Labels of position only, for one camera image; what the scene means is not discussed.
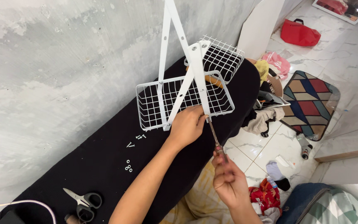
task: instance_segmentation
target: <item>mirror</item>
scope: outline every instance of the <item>mirror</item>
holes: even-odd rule
[[[313,6],[353,25],[358,22],[358,0],[315,0]]]

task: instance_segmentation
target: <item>red shopping bag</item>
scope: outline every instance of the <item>red shopping bag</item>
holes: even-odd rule
[[[315,30],[303,25],[303,20],[296,19],[293,22],[285,20],[282,26],[281,39],[287,43],[299,46],[314,46],[320,40],[321,34]]]

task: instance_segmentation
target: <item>scissor handle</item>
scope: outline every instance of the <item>scissor handle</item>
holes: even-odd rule
[[[77,216],[83,222],[90,222],[95,217],[95,213],[90,207],[79,204],[77,205]]]
[[[99,197],[100,203],[98,204],[98,201],[95,201],[92,196]],[[86,200],[86,202],[89,204],[89,207],[93,208],[99,208],[102,205],[102,197],[97,193],[87,193],[83,196],[83,198]]]

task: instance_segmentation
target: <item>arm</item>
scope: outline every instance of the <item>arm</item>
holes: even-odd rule
[[[175,156],[202,133],[207,115],[201,106],[188,107],[172,122],[171,133],[154,158],[121,197],[109,224],[142,223]]]
[[[222,165],[223,155],[214,152],[212,165],[215,167],[214,189],[227,205],[235,224],[262,224],[249,199],[245,174],[227,156],[229,164]]]

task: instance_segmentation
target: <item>hand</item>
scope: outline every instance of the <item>hand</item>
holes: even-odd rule
[[[167,141],[177,145],[182,150],[186,145],[194,142],[201,134],[205,119],[201,105],[190,106],[179,112],[172,122],[171,134]]]
[[[215,167],[214,189],[229,210],[243,209],[251,204],[247,179],[244,172],[228,155],[226,156],[229,163],[223,165],[223,155],[218,156],[214,151],[212,160],[212,165]]]

